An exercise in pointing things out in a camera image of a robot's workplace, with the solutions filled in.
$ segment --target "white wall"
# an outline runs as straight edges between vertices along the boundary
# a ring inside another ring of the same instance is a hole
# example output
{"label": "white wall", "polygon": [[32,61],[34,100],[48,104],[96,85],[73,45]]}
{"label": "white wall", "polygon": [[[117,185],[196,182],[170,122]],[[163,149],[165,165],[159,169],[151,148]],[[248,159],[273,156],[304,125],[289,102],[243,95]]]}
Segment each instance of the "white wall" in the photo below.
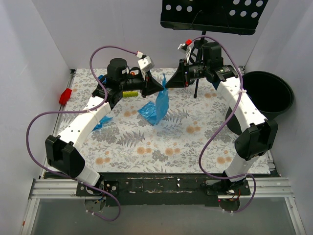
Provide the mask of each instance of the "white wall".
{"label": "white wall", "polygon": [[[0,234],[22,227],[33,178],[41,169],[25,145],[28,123],[38,113],[59,109],[69,69],[31,0],[0,0]],[[31,147],[44,161],[45,139],[56,116],[35,123]]]}
{"label": "white wall", "polygon": [[[200,31],[174,31],[160,25],[162,0],[33,0],[52,38],[71,69],[89,67],[92,52],[104,45],[140,50],[151,56],[156,68],[175,68],[180,43]],[[267,4],[252,36],[207,33],[219,39],[245,65],[278,0]],[[136,65],[134,57],[107,49],[95,57],[95,68],[106,67],[117,56]]]}
{"label": "white wall", "polygon": [[280,0],[246,68],[272,72],[294,91],[293,107],[277,118],[273,157],[278,171],[291,181],[307,234],[313,233],[312,63],[312,0]]}

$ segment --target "white cable tie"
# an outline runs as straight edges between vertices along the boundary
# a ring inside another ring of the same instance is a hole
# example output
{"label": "white cable tie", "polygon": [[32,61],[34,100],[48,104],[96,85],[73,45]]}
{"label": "white cable tie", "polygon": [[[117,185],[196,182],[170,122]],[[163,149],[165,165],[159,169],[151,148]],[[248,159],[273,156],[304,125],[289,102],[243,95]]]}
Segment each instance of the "white cable tie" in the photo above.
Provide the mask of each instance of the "white cable tie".
{"label": "white cable tie", "polygon": [[90,114],[92,114],[92,115],[94,116],[94,118],[95,118],[96,121],[97,121],[97,125],[100,124],[100,121],[98,120],[96,114],[94,114],[93,112],[91,112],[89,109],[86,109],[86,111],[87,111],[87,113],[90,113]]}
{"label": "white cable tie", "polygon": [[241,90],[241,89],[239,89],[235,95],[238,95],[238,94],[240,94],[240,93],[246,93],[246,90]]}

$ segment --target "black joint housing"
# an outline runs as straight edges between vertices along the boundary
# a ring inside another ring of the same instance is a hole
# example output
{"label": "black joint housing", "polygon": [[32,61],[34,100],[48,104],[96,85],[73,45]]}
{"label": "black joint housing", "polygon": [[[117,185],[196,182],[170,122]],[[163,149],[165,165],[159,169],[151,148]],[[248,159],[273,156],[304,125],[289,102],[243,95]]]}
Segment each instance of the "black joint housing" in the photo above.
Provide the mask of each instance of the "black joint housing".
{"label": "black joint housing", "polygon": [[202,45],[203,61],[209,68],[218,68],[224,66],[222,57],[222,48],[218,43],[205,43]]}
{"label": "black joint housing", "polygon": [[122,58],[114,58],[110,60],[108,65],[107,83],[119,85],[121,80],[127,78],[127,62]]}
{"label": "black joint housing", "polygon": [[48,164],[64,174],[76,178],[85,167],[85,160],[75,147],[50,135],[45,140]]}
{"label": "black joint housing", "polygon": [[246,161],[264,155],[272,148],[277,130],[278,124],[274,120],[253,124],[235,140],[236,152]]}

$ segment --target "glass panel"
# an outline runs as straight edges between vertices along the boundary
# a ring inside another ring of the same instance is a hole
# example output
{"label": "glass panel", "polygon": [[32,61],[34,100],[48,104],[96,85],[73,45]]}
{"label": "glass panel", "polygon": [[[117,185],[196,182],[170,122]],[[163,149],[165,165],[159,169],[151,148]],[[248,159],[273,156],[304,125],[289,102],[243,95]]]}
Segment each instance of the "glass panel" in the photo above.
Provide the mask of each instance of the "glass panel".
{"label": "glass panel", "polygon": [[[248,199],[240,199],[245,204]],[[117,208],[104,208],[114,217]],[[83,199],[41,199],[33,235],[293,235],[284,198],[256,198],[238,214],[195,205],[123,206],[120,218],[105,222],[85,211]]]}

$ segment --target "black trash bin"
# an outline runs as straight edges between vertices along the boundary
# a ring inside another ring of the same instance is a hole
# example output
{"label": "black trash bin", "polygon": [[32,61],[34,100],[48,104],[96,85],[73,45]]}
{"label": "black trash bin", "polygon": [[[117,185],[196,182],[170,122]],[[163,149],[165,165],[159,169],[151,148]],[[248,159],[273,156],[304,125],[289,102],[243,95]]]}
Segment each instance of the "black trash bin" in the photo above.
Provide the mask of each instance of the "black trash bin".
{"label": "black trash bin", "polygon": [[[243,80],[247,94],[256,108],[268,120],[283,114],[292,106],[294,100],[292,89],[280,77],[269,72],[253,71],[243,75]],[[226,118],[228,118],[231,111],[231,108],[229,108]],[[227,126],[237,135],[242,133],[235,116],[230,119]]]}

